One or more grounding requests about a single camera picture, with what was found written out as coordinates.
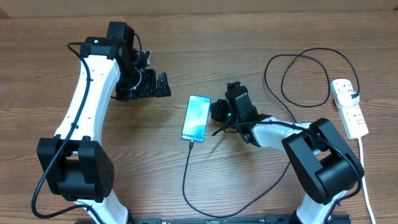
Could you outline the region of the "blue Galaxy smartphone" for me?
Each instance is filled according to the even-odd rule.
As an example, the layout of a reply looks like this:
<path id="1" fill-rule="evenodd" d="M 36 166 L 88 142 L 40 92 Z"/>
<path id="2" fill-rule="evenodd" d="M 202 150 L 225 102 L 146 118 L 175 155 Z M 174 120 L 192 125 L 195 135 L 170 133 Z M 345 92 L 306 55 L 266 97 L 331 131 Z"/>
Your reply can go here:
<path id="1" fill-rule="evenodd" d="M 181 137 L 187 141 L 203 142 L 210 111 L 211 99 L 207 96 L 190 95 Z"/>

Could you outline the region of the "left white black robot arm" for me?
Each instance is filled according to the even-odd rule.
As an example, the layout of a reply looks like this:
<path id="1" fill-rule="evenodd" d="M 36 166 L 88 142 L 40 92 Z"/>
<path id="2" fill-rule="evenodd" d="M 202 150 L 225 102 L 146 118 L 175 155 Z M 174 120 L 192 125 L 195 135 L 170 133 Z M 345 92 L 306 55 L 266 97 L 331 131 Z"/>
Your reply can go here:
<path id="1" fill-rule="evenodd" d="M 93 223 L 132 223 L 117 198 L 114 165 L 102 147 L 110 100 L 168 97 L 167 75 L 156 73 L 152 53 L 135 49 L 139 41 L 125 22 L 109 23 L 105 37 L 88 37 L 67 47 L 80 59 L 80 76 L 69 109 L 51 138 L 41 138 L 37 156 L 43 169 L 39 186 L 83 208 Z"/>

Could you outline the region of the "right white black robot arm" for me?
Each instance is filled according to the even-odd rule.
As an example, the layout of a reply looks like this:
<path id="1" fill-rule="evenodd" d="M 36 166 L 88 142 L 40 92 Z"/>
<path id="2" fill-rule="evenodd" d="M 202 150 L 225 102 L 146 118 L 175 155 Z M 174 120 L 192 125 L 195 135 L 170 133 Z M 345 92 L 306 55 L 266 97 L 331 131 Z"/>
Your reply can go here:
<path id="1" fill-rule="evenodd" d="M 361 190 L 364 168 L 330 120 L 291 123 L 260 114 L 240 82 L 229 83 L 225 98 L 212 103 L 210 111 L 222 130 L 233 128 L 248 144 L 287 154 L 305 196 L 286 222 L 350 223 L 349 215 L 333 211 Z"/>

